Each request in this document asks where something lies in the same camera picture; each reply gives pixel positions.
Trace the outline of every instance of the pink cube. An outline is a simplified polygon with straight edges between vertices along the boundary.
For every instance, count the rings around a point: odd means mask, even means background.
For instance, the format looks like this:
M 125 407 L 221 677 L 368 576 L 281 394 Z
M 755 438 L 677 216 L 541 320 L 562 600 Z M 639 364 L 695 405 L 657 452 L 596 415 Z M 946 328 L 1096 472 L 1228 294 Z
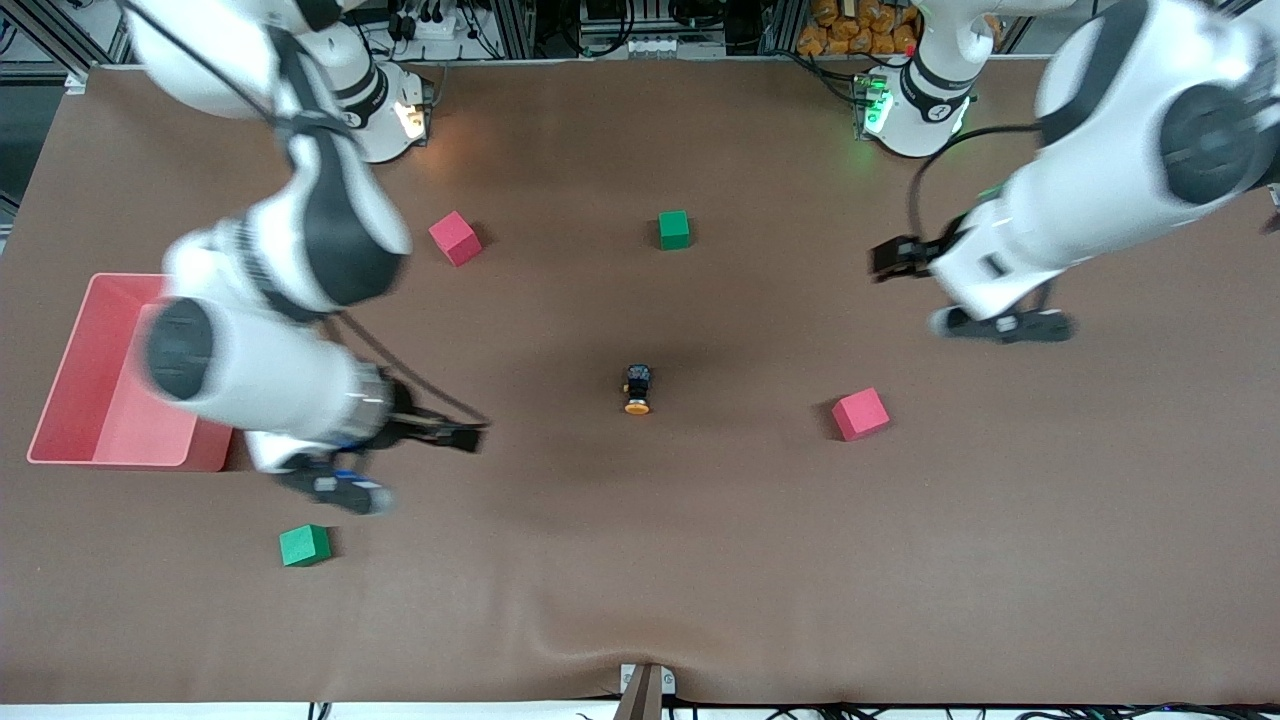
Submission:
M 454 268 L 480 254 L 480 238 L 476 231 L 462 219 L 457 211 L 449 213 L 443 220 L 431 225 L 431 240 L 440 247 Z
M 888 424 L 888 413 L 876 388 L 867 388 L 841 398 L 831 410 L 845 441 L 858 439 Z

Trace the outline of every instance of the pink plastic tray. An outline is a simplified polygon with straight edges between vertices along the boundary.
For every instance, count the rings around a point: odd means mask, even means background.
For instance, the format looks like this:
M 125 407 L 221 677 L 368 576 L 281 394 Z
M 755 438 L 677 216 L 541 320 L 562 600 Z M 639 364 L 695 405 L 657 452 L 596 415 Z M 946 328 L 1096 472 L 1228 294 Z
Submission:
M 133 334 L 159 311 L 163 292 L 164 275 L 100 273 L 90 279 L 27 450 L 29 462 L 221 470 L 232 429 L 168 405 L 140 377 Z

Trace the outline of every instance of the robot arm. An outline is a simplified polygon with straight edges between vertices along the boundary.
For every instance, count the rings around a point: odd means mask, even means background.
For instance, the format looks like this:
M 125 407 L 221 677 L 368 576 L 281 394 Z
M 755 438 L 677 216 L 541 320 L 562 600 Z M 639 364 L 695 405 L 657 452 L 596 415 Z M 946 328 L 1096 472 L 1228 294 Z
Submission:
M 236 92 L 140 13 L 155 19 L 191 50 L 236 81 L 252 101 L 268 105 L 275 87 L 276 53 L 265 27 L 296 37 L 339 100 L 338 117 L 365 159 L 383 163 L 426 142 L 431 86 L 392 63 L 374 63 L 357 32 L 338 23 L 360 0 L 122 0 L 134 49 L 147 74 L 180 102 L 223 118 L 255 118 Z
M 402 439 L 475 451 L 479 428 L 415 407 L 402 383 L 316 334 L 319 320 L 388 292 L 412 243 L 321 65 L 289 32 L 256 32 L 293 176 L 170 247 L 169 301 L 145 329 L 145 372 L 169 402 L 248 430 L 255 465 L 283 484 L 378 512 L 385 489 L 338 470 L 337 455 Z
M 1074 0 L 914 0 L 924 18 L 915 54 L 901 67 L 872 70 L 884 81 L 867 133 L 909 158 L 937 152 L 969 108 L 969 91 L 995 46 L 988 14 L 1039 15 Z
M 1280 177 L 1277 53 L 1280 36 L 1248 18 L 1185 0 L 1114 5 L 1048 64 L 1036 160 L 940 240 L 876 249 L 873 273 L 932 274 L 959 304 L 937 318 L 943 334 L 1016 337 L 1034 318 L 1010 309 L 1065 269 Z M 1070 336 L 1061 318 L 1041 329 L 1033 340 Z

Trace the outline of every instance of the table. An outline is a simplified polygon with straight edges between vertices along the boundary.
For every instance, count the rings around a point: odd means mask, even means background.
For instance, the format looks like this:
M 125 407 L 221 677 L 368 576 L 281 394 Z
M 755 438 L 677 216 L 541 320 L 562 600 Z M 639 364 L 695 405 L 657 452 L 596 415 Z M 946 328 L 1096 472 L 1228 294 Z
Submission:
M 1041 69 L 992 63 L 970 127 L 1028 120 Z M 1032 147 L 957 149 L 929 225 Z M 419 252 L 355 315 L 497 424 L 379 455 L 399 506 L 355 518 L 250 471 L 26 464 L 90 275 L 287 178 L 262 126 L 96 70 L 0 260 L 0 700 L 576 697 L 628 661 L 701 702 L 1276 700 L 1268 200 L 1069 272 L 1078 338 L 997 347 L 867 278 L 915 167 L 785 63 L 456 68 L 431 145 L 378 169 Z M 692 249 L 655 249 L 669 209 Z M 451 210 L 488 245 L 461 269 L 426 236 Z M 893 425 L 836 442 L 865 387 Z M 340 557 L 280 568 L 303 523 Z

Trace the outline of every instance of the green cube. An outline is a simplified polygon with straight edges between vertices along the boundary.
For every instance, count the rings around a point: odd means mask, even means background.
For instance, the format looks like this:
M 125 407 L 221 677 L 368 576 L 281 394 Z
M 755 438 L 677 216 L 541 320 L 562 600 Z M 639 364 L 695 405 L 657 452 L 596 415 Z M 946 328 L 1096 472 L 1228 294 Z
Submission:
M 280 533 L 280 560 L 288 568 L 306 568 L 332 556 L 329 530 L 320 525 L 302 525 Z
M 663 250 L 689 247 L 689 215 L 684 210 L 671 210 L 658 215 L 658 234 Z

